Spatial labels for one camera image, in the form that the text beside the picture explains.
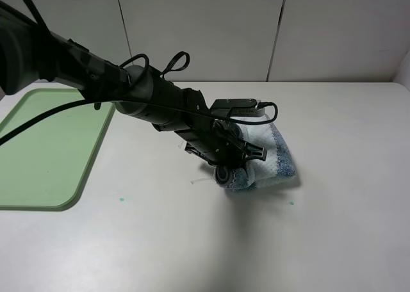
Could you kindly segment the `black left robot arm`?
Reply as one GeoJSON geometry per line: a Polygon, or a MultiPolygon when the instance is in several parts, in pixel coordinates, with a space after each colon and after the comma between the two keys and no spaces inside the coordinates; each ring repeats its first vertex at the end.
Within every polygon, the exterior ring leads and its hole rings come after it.
{"type": "Polygon", "coordinates": [[[13,95],[39,79],[77,89],[83,104],[112,102],[157,131],[175,132],[188,153],[215,167],[221,185],[249,161],[266,159],[267,150],[245,141],[240,131],[243,115],[263,112],[265,103],[217,100],[207,107],[201,92],[177,87],[150,65],[114,65],[2,3],[1,89],[13,95]]]}

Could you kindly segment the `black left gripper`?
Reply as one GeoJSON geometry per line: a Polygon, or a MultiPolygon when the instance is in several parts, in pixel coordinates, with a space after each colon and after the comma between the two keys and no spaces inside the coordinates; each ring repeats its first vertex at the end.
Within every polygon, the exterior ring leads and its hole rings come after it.
{"type": "Polygon", "coordinates": [[[238,123],[192,117],[184,121],[182,139],[186,151],[193,153],[212,166],[217,166],[214,177],[219,185],[247,184],[247,173],[240,167],[243,161],[266,161],[267,150],[243,140],[238,123]]]}

